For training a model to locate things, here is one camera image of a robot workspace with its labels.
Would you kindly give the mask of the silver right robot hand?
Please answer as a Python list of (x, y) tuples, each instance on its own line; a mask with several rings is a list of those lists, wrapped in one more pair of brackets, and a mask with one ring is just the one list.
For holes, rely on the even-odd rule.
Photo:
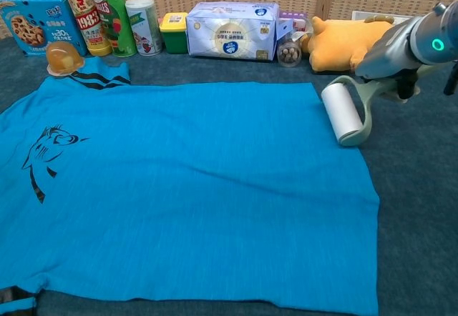
[(386, 31), (355, 69), (356, 76), (366, 81), (394, 79), (394, 89), (383, 93), (386, 99), (406, 102), (418, 93), (417, 70), (423, 63), (411, 50), (410, 37), (419, 20), (415, 16)]

